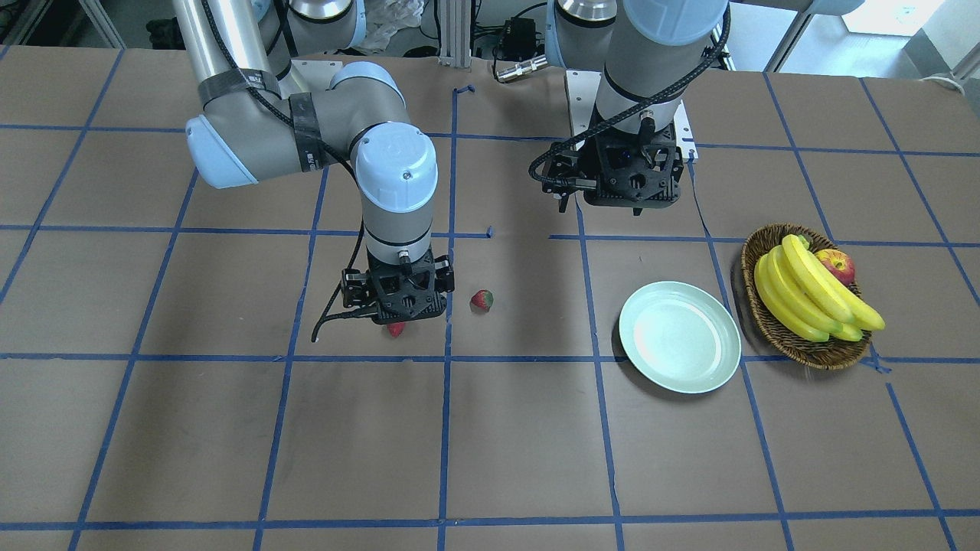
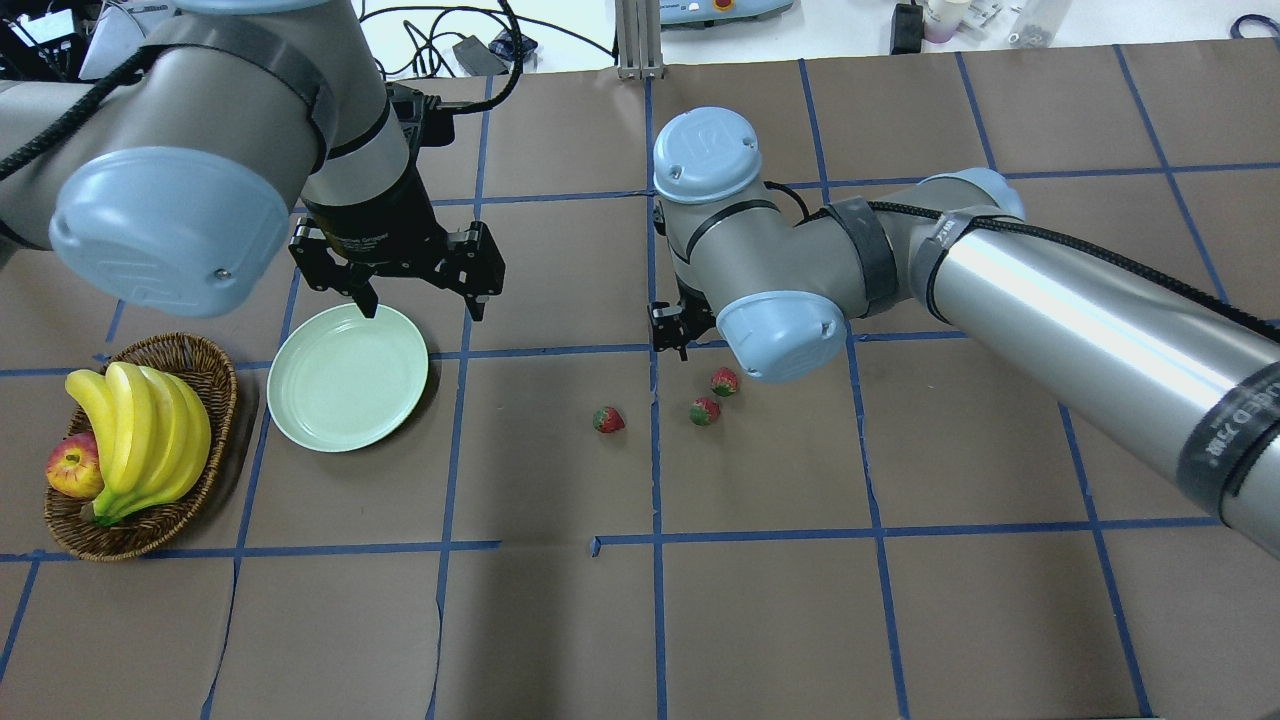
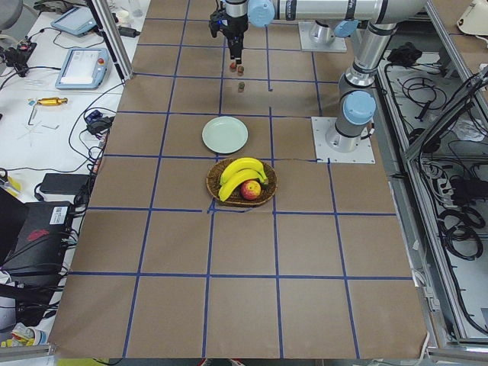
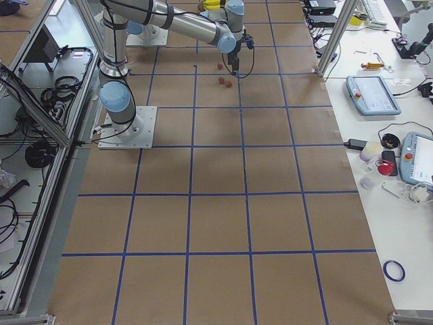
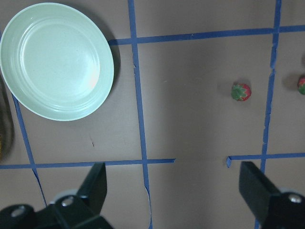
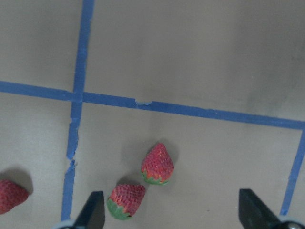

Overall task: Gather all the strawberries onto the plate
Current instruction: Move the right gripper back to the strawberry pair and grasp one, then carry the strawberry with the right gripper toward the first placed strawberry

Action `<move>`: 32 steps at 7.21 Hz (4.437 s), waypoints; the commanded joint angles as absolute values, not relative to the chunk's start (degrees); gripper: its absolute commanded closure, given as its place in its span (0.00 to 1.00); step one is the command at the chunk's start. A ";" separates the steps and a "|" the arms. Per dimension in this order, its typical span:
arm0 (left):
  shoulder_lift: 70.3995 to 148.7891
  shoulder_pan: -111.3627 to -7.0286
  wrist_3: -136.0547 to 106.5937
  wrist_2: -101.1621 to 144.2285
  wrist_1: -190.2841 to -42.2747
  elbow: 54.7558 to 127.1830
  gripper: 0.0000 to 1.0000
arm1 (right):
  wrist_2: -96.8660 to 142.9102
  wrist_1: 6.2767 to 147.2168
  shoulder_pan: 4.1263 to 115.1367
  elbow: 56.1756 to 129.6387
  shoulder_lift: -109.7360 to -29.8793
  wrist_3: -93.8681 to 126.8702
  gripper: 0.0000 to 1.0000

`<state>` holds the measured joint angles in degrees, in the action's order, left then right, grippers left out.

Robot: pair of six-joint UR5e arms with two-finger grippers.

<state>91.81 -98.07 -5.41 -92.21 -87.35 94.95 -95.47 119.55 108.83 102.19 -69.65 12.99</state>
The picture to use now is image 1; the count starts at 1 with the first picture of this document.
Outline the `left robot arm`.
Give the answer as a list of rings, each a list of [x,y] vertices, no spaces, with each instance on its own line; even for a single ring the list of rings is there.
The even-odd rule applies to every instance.
[[[560,212],[581,194],[593,206],[668,208],[688,154],[675,115],[687,87],[720,59],[727,1],[550,1],[545,55],[599,82],[583,129],[529,164]]]

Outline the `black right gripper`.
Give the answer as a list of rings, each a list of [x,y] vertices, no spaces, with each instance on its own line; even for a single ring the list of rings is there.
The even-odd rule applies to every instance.
[[[344,269],[341,275],[343,318],[370,318],[375,324],[436,318],[454,292],[454,268],[447,255],[423,257],[409,264],[385,264],[367,255],[368,270]]]

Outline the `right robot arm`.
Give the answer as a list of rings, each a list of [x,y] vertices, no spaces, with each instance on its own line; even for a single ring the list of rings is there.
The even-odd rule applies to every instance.
[[[185,126],[215,188],[259,184],[339,163],[363,206],[368,269],[341,276],[339,318],[375,324],[440,316],[454,289],[447,256],[431,251],[435,147],[410,123],[393,78],[357,60],[314,88],[296,56],[363,41],[361,1],[175,1],[202,114]]]

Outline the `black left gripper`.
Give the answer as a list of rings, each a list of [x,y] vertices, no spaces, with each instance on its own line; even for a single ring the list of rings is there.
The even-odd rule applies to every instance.
[[[668,208],[680,197],[683,164],[673,123],[637,135],[613,128],[586,140],[582,155],[568,150],[544,161],[541,190],[559,202],[560,213],[579,192],[593,206]],[[589,179],[597,182],[592,191]]]

